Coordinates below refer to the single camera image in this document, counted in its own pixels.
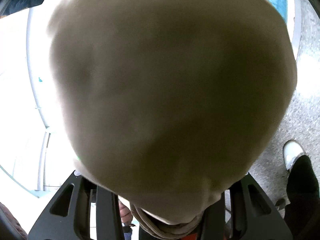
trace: black pants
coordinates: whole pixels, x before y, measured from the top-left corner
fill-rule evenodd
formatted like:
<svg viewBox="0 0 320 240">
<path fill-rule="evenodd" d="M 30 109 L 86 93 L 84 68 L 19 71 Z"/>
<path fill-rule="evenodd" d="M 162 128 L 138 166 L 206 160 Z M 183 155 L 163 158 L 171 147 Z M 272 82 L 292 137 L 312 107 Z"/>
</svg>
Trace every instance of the black pants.
<svg viewBox="0 0 320 240">
<path fill-rule="evenodd" d="M 290 204 L 285 207 L 284 220 L 293 234 L 293 239 L 300 239 L 303 229 L 307 226 L 311 228 L 310 221 L 315 221 L 315 216 L 320 217 L 319 183 L 308 156 L 301 156 L 293 165 L 288 178 L 287 195 Z M 308 239 L 320 239 L 320 230 L 316 228 L 320 225 L 317 222 L 314 224 L 312 232 L 308 230 L 305 234 Z"/>
</svg>

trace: gray floor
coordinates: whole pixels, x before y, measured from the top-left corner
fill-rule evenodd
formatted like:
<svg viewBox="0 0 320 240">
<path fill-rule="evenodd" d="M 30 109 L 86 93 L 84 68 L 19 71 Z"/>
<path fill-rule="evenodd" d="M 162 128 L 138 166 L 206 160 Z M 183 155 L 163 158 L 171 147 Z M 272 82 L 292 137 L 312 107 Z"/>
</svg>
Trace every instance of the gray floor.
<svg viewBox="0 0 320 240">
<path fill-rule="evenodd" d="M 301 143 L 320 180 L 320 19 L 308 0 L 301 0 L 301 39 L 297 56 L 298 84 L 287 113 L 250 173 L 275 203 L 286 197 L 288 173 L 282 147 Z"/>
</svg>

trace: human hand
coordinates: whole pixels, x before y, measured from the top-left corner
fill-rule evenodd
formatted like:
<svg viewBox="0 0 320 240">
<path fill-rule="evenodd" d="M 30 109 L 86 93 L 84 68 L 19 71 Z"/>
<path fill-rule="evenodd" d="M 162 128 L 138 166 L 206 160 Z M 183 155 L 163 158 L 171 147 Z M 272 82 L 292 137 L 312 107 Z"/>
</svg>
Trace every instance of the human hand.
<svg viewBox="0 0 320 240">
<path fill-rule="evenodd" d="M 126 225 L 129 225 L 133 220 L 133 215 L 131 214 L 131 211 L 127 206 L 125 206 L 120 200 L 119 200 L 119 210 L 120 210 L 120 217 L 121 222 L 125 223 Z"/>
</svg>

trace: sneaker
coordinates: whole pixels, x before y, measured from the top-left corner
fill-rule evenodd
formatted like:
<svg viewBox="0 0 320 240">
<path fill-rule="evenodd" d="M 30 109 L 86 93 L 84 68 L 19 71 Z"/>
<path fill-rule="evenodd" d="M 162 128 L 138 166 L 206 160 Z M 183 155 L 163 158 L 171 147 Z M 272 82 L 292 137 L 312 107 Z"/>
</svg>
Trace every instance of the sneaker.
<svg viewBox="0 0 320 240">
<path fill-rule="evenodd" d="M 306 155 L 301 145 L 295 140 L 287 141 L 283 146 L 283 158 L 287 171 L 291 171 L 293 164 L 302 155 Z"/>
</svg>

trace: concrete floor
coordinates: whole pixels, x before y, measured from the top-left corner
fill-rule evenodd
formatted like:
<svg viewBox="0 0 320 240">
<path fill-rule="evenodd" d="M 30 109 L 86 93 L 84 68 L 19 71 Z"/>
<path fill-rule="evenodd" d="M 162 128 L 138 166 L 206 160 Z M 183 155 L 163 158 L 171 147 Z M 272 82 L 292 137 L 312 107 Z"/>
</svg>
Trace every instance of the concrete floor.
<svg viewBox="0 0 320 240">
<path fill-rule="evenodd" d="M 288 173 L 282 157 L 289 139 L 301 143 L 320 180 L 320 19 L 308 0 L 301 0 L 298 84 L 277 132 L 250 173 L 275 203 L 286 198 Z"/>
</svg>

